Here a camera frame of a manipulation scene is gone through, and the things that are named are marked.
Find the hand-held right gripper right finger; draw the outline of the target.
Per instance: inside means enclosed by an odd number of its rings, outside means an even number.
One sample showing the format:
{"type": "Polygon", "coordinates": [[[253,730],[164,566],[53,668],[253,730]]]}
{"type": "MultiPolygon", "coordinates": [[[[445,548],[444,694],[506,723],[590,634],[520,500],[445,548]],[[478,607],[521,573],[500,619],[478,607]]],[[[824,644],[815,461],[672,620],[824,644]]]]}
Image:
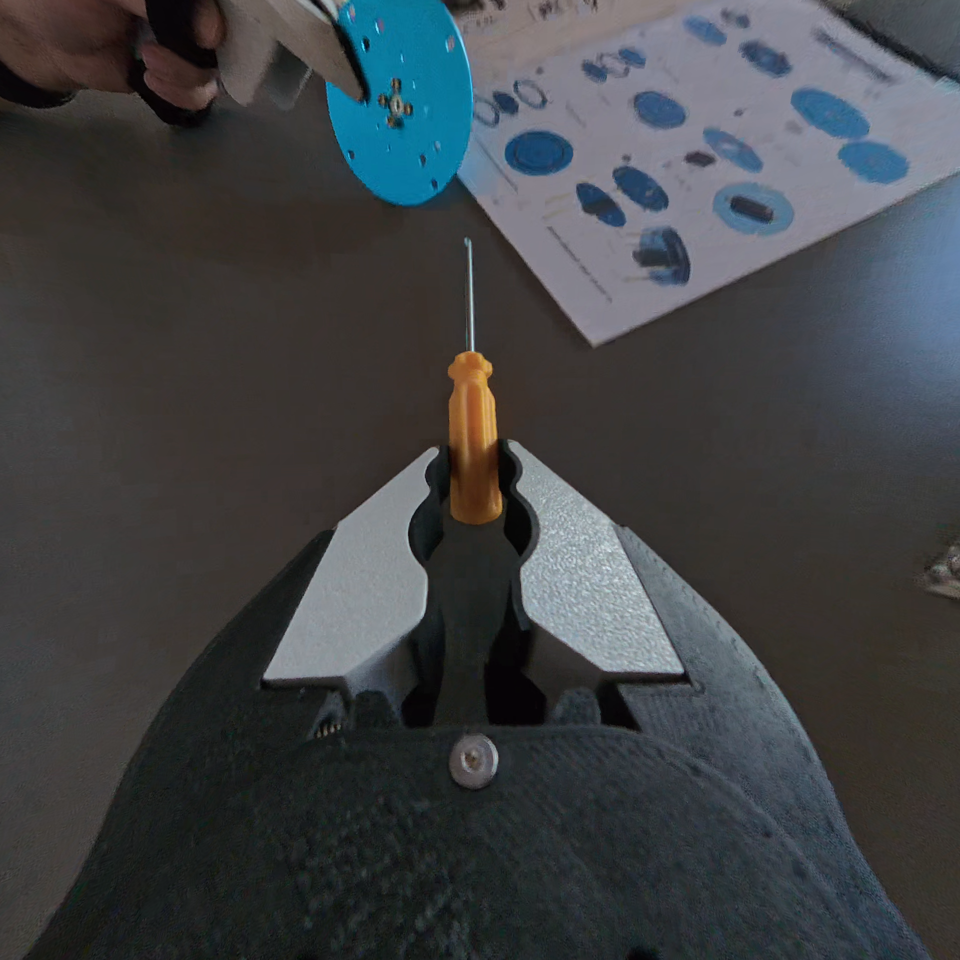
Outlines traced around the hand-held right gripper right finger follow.
{"type": "Polygon", "coordinates": [[[499,444],[499,482],[517,561],[488,652],[489,721],[544,724],[572,691],[616,717],[619,686],[684,685],[618,524],[517,441],[499,444]]]}

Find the black wristband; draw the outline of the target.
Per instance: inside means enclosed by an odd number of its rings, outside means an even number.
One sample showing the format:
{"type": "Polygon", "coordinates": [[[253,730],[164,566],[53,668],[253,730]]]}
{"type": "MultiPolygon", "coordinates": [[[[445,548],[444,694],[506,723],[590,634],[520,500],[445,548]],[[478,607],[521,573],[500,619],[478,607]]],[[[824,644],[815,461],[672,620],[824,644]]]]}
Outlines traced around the black wristband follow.
{"type": "Polygon", "coordinates": [[[55,110],[69,104],[77,95],[76,91],[51,91],[38,87],[18,76],[3,62],[0,74],[1,100],[29,110],[55,110]]]}

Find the blue round metal plate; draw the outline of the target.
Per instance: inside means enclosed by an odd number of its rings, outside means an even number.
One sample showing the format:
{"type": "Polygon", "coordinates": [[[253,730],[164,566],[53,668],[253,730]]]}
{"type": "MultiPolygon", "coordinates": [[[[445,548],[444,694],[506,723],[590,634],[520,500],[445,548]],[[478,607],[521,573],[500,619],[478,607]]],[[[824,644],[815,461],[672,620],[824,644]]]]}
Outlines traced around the blue round metal plate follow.
{"type": "Polygon", "coordinates": [[[452,14],[439,1],[355,1],[337,26],[366,81],[361,101],[326,85],[348,166],[391,205],[431,201],[457,176],[474,119],[472,70],[452,14]]]}

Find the open assembly manual booklet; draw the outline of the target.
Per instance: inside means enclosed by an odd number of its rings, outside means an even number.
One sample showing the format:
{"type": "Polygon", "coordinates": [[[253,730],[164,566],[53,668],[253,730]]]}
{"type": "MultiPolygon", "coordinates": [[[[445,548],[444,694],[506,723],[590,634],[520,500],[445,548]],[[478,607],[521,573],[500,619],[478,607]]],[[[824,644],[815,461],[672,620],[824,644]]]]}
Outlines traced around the open assembly manual booklet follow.
{"type": "Polygon", "coordinates": [[[593,346],[958,172],[958,77],[830,2],[477,2],[461,181],[593,346]]]}

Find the clear bag of screws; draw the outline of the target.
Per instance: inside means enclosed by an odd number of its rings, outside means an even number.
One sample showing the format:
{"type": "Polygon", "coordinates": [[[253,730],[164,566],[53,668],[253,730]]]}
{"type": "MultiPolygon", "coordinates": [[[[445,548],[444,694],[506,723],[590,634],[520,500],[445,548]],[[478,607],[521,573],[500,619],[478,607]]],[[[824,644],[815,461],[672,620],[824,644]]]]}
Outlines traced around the clear bag of screws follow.
{"type": "Polygon", "coordinates": [[[944,546],[924,568],[920,584],[929,594],[959,601],[959,540],[944,546]]]}

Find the person's left hand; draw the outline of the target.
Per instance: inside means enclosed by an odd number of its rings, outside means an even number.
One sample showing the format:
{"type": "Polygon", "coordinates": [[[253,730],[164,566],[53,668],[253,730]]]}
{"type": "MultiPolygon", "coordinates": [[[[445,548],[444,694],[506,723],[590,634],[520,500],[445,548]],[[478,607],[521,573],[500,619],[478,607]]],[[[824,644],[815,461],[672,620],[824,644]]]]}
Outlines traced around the person's left hand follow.
{"type": "Polygon", "coordinates": [[[3,1],[2,66],[19,81],[68,98],[82,91],[133,94],[143,66],[147,90],[172,107],[198,113],[218,97],[213,68],[201,68],[141,37],[143,1],[3,1]]]}

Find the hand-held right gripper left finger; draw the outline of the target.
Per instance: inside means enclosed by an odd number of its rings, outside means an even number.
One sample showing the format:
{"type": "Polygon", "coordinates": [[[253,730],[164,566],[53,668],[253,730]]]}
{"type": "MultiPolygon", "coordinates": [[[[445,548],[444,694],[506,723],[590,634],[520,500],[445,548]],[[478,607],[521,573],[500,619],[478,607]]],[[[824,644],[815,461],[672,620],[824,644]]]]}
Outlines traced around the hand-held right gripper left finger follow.
{"type": "Polygon", "coordinates": [[[450,493],[445,447],[428,448],[332,531],[262,676],[267,688],[382,694],[396,715],[439,686],[443,618],[427,564],[450,493]]]}

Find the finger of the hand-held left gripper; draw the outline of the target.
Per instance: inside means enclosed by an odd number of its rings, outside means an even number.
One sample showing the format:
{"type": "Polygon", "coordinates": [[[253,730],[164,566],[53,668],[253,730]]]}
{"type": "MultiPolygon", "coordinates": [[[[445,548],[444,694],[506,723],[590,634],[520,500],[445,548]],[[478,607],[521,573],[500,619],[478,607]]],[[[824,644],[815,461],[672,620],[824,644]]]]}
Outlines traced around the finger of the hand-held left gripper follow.
{"type": "Polygon", "coordinates": [[[249,13],[266,48],[261,84],[271,102],[296,102],[312,76],[367,101],[369,85],[335,20],[335,2],[254,1],[249,13]]]}

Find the yellow-handled screwdriver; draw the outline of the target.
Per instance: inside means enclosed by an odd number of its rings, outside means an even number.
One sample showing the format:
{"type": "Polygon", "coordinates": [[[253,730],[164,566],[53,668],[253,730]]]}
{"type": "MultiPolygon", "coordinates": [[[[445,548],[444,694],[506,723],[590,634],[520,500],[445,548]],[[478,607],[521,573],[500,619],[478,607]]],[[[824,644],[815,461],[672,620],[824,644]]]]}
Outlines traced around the yellow-handled screwdriver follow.
{"type": "Polygon", "coordinates": [[[493,366],[476,349],[474,245],[465,248],[465,351],[448,368],[450,513],[453,520],[480,526],[502,513],[499,486],[497,405],[489,386],[493,366]]]}

